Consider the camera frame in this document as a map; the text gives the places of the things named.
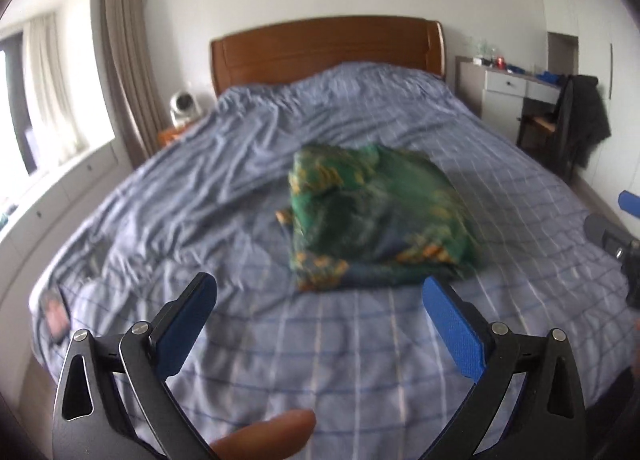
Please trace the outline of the person's left hand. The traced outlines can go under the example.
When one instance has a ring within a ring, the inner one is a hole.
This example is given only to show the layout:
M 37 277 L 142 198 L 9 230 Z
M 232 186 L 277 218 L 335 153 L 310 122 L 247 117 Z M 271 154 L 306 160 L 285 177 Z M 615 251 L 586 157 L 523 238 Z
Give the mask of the person's left hand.
M 310 409 L 294 409 L 256 422 L 210 444 L 224 460 L 288 459 L 311 438 L 317 419 Z

